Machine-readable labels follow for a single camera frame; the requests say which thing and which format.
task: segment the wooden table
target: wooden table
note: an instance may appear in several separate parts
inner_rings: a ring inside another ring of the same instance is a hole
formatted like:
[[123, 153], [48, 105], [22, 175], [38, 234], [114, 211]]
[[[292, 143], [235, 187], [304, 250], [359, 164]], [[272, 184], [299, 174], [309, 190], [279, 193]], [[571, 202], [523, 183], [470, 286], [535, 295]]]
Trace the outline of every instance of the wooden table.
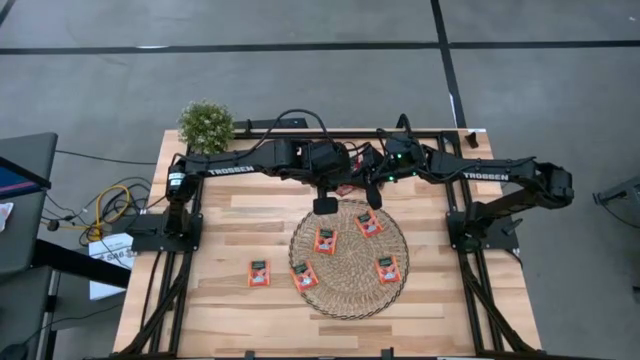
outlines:
[[[487, 134], [478, 133], [478, 142], [476, 149], [462, 143], [464, 157], [492, 158]], [[231, 149], [254, 143], [234, 141]], [[437, 147], [435, 141], [423, 143]], [[165, 132], [152, 202], [164, 195], [171, 157], [185, 151], [176, 131]], [[470, 187], [474, 200], [490, 201], [502, 194], [499, 183], [471, 181]], [[464, 204], [459, 186], [455, 189], [458, 204]], [[246, 350], [255, 350], [257, 356], [379, 356], [382, 348], [391, 346], [397, 356], [474, 354], [458, 259], [449, 247], [444, 220], [448, 205], [443, 185], [417, 177], [385, 185], [383, 206], [404, 232], [411, 268], [397, 301], [365, 320], [333, 320], [317, 313], [297, 293], [288, 274], [291, 235], [311, 210], [314, 197], [309, 186], [262, 174], [205, 181], [205, 225], [191, 267], [179, 356], [244, 356]], [[347, 198], [362, 199], [364, 193]], [[161, 212], [166, 205], [163, 201], [152, 211]], [[496, 305], [522, 338], [539, 348], [520, 265], [502, 250], [485, 254]], [[154, 258], [154, 253], [146, 253], [136, 259], [114, 351], [128, 345], [139, 330]], [[247, 264], [261, 258], [271, 260], [272, 284], [249, 288]], [[174, 274], [180, 261], [176, 262]], [[164, 259], [159, 264], [149, 314], [158, 297]], [[485, 347], [490, 348], [486, 314], [479, 303], [478, 309]], [[168, 316], [161, 350], [168, 347], [173, 313]]]

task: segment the orange snack packet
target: orange snack packet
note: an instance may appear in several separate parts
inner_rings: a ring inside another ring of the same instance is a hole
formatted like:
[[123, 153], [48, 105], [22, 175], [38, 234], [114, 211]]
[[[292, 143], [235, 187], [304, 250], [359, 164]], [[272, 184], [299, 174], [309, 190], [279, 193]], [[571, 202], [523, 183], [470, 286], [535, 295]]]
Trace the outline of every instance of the orange snack packet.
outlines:
[[402, 280], [395, 256], [384, 257], [376, 261], [376, 272], [381, 284]]
[[294, 266], [290, 272], [299, 292], [303, 292], [318, 284], [318, 278], [316, 277], [316, 273], [313, 272], [309, 261]]
[[366, 213], [356, 216], [355, 220], [356, 225], [358, 225], [358, 228], [362, 231], [362, 235], [366, 238], [370, 238], [384, 230], [380, 222], [378, 222], [378, 218], [373, 213], [373, 210], [368, 210]]
[[319, 253], [333, 255], [336, 252], [336, 241], [338, 240], [338, 232], [328, 229], [316, 230], [316, 241], [313, 250]]
[[271, 266], [267, 260], [252, 261], [249, 264], [249, 286], [269, 286]]

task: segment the monitor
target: monitor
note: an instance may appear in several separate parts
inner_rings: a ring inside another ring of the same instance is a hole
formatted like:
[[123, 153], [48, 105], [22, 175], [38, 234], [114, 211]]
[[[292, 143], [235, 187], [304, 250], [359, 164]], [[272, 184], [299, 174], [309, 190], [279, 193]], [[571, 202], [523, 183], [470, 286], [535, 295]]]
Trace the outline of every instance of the monitor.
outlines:
[[51, 183], [0, 157], [0, 200], [51, 189]]

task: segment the green plant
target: green plant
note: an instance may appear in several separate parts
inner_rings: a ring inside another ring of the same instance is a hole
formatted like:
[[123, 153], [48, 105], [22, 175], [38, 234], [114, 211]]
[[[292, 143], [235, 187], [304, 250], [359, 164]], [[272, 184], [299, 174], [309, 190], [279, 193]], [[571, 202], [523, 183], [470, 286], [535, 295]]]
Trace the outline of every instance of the green plant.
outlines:
[[200, 154], [216, 154], [227, 150], [233, 139], [233, 115], [224, 105], [207, 100], [190, 102], [182, 110], [180, 141]]

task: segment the round wicker mat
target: round wicker mat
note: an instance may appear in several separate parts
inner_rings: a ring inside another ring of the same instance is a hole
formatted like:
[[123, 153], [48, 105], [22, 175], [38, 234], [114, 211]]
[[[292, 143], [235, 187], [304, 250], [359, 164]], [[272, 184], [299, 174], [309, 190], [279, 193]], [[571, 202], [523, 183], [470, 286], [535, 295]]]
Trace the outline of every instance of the round wicker mat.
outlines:
[[[311, 262], [318, 285], [302, 297], [324, 315], [343, 320], [363, 319], [386, 309], [402, 292], [409, 275], [409, 250], [402, 231], [383, 210], [375, 214], [384, 230], [365, 238], [355, 217], [370, 209], [366, 202], [341, 200], [338, 213], [317, 216], [310, 212], [298, 225], [289, 247], [291, 266]], [[338, 232], [333, 255], [313, 251], [316, 229]], [[381, 284], [375, 262], [394, 255], [402, 281]]]

